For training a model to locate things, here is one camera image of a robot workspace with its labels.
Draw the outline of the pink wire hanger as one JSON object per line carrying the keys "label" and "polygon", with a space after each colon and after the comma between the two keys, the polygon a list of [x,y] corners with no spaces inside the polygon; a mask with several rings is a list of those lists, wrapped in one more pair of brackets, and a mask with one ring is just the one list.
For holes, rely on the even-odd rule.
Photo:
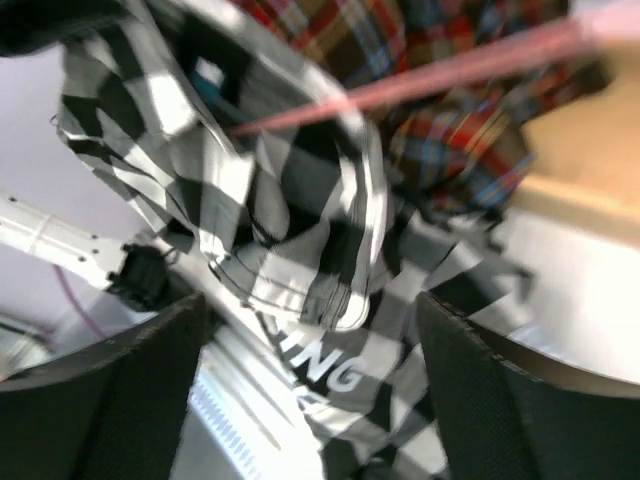
{"label": "pink wire hanger", "polygon": [[509,74],[566,57],[580,55],[596,47],[592,26],[568,19],[509,36],[442,61],[387,77],[343,96],[325,98],[236,127],[237,135],[260,130],[284,129],[334,118],[351,110],[367,110],[383,104],[396,104]]}

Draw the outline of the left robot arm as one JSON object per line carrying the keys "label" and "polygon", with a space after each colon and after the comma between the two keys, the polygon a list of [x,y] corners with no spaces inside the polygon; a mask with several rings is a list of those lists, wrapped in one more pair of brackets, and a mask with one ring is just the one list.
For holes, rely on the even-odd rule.
{"label": "left robot arm", "polygon": [[171,302],[168,267],[157,248],[101,237],[5,192],[1,242],[80,276],[136,311],[158,311]]}

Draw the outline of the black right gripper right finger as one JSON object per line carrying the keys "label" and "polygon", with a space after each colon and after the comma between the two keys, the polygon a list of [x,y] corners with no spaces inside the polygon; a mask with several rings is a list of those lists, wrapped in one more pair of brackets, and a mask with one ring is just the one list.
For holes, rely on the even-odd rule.
{"label": "black right gripper right finger", "polygon": [[538,353],[428,293],[417,325],[452,478],[638,478],[638,385]]}

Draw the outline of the black white checkered shirt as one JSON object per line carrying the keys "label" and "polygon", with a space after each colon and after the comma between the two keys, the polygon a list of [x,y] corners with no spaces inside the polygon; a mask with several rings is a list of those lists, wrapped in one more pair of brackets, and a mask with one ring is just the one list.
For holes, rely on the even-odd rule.
{"label": "black white checkered shirt", "polygon": [[339,85],[228,1],[129,1],[64,44],[66,145],[168,243],[190,232],[294,379],[327,479],[448,479],[415,301],[526,320],[482,220],[429,217],[359,114],[239,138]]}

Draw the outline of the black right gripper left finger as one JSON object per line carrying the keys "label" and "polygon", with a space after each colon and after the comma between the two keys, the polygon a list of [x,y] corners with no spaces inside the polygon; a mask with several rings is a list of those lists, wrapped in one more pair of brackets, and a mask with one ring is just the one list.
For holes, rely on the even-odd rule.
{"label": "black right gripper left finger", "polygon": [[207,315],[193,294],[3,381],[2,479],[169,478]]}

